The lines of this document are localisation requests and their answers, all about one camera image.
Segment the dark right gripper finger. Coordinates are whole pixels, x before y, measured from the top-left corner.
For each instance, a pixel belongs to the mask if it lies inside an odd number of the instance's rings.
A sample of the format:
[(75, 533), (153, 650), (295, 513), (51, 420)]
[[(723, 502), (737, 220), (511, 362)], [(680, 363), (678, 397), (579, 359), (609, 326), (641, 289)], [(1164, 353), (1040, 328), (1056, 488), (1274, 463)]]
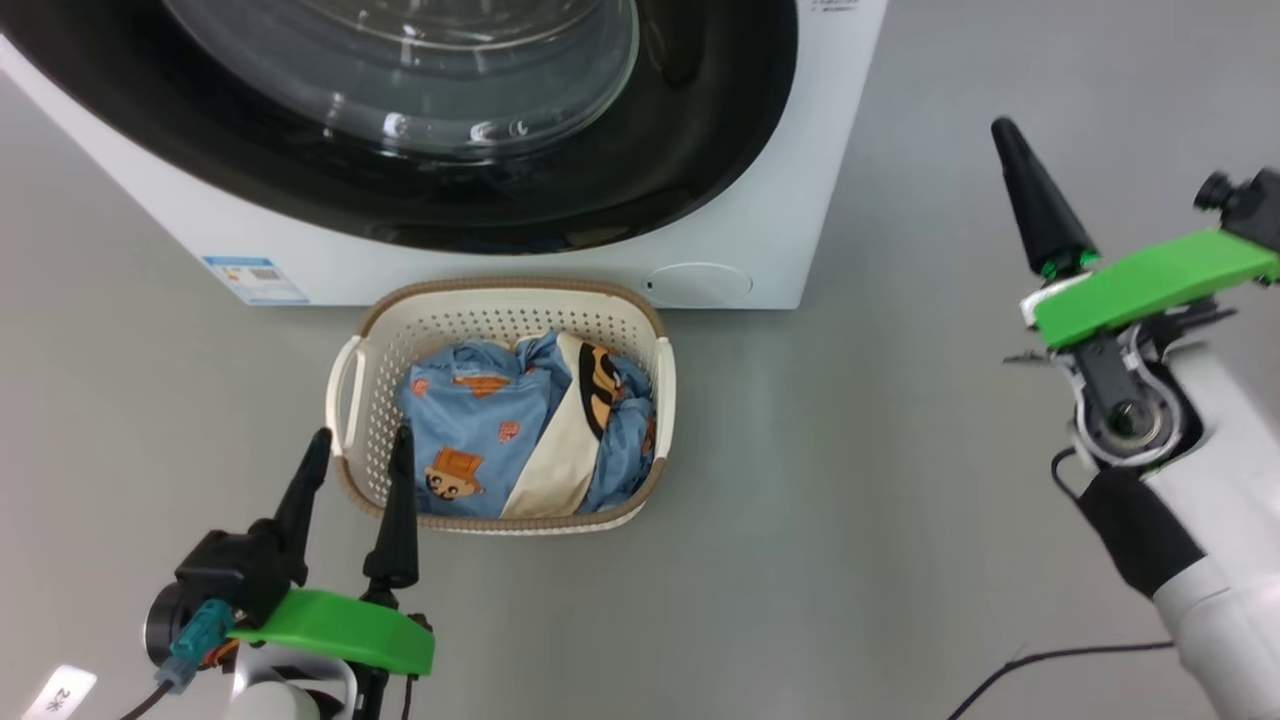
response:
[(1082, 274), (1100, 254), (1062, 191), (1011, 118), (989, 132), (1030, 272), (1044, 282)]

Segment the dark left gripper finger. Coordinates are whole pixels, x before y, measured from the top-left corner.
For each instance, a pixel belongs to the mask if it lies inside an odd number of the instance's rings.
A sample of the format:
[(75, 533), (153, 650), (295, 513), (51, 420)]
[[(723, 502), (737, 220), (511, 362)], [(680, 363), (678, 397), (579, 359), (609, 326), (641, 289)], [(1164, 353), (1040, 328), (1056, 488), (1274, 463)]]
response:
[(306, 548), (316, 493), (323, 487), (330, 462), (333, 433), (323, 427), (305, 450), (273, 519), (279, 539), (280, 569), (298, 587), (306, 585)]
[(370, 593), (392, 593), (419, 582), (417, 491), (413, 433), (401, 425), (388, 464), (390, 480), (375, 546), (364, 562)]

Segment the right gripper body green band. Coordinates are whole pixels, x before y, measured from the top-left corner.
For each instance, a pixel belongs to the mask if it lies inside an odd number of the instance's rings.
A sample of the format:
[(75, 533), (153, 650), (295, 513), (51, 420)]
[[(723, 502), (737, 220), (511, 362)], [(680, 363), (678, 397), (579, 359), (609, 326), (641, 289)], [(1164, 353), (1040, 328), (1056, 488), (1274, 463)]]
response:
[(1020, 301), (1027, 327), (1053, 351), (1257, 279), (1276, 281), (1276, 250), (1220, 229), (1198, 231), (1055, 281)]

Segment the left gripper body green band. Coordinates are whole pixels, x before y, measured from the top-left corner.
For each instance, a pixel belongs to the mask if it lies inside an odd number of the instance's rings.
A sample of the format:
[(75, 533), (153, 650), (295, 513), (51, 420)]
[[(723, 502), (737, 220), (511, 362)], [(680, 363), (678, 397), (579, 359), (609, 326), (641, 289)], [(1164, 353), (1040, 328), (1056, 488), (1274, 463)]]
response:
[(433, 673), (433, 632), (397, 609), (329, 591), (289, 591), (261, 626), (238, 626), (243, 643), (275, 644), (393, 675)]

